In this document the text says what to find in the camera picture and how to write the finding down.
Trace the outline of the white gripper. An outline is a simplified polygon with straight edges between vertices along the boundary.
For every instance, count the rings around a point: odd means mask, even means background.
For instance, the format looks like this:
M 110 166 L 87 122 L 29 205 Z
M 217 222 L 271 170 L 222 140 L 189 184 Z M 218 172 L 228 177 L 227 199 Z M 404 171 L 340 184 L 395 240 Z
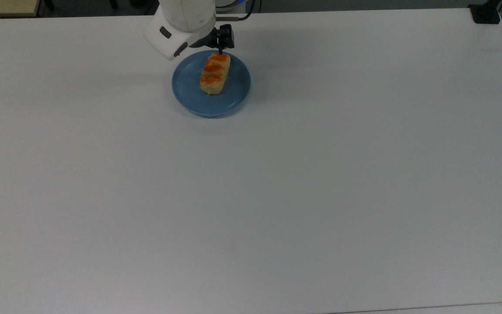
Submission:
M 166 59 L 173 60 L 187 48 L 216 48 L 222 55 L 235 48 L 231 24 L 222 24 L 214 29 L 216 17 L 188 19 L 185 17 L 154 16 L 144 32 L 145 39 Z

